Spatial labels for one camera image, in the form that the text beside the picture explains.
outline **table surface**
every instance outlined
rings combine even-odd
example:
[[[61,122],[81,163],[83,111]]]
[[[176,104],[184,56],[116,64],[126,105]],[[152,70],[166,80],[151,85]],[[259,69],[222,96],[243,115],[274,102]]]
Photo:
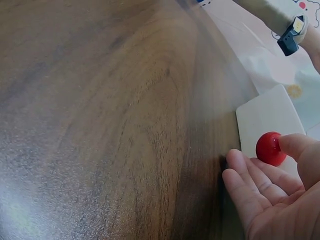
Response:
[[[0,1],[0,239],[220,239],[255,95],[196,2]]]

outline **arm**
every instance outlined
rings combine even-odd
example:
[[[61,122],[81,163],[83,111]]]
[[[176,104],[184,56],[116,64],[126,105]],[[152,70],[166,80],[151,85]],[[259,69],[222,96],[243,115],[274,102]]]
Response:
[[[320,74],[320,33],[309,25],[299,45],[308,53],[314,68]]]

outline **red ball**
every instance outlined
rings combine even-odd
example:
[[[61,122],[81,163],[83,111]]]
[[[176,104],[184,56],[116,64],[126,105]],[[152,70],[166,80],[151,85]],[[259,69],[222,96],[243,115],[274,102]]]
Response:
[[[279,146],[280,133],[270,131],[263,134],[255,146],[255,153],[258,159],[266,164],[279,166],[287,157],[286,154],[281,152]]]

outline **white paper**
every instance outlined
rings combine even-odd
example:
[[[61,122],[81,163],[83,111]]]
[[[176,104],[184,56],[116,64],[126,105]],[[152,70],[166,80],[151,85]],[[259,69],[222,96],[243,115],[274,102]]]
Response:
[[[320,31],[320,0],[294,2]],[[320,123],[320,75],[306,51],[300,47],[291,56],[285,56],[277,44],[279,36],[232,0],[204,0],[200,5],[226,38],[258,93],[284,85],[304,130],[320,140],[320,133],[313,132],[313,127]]]

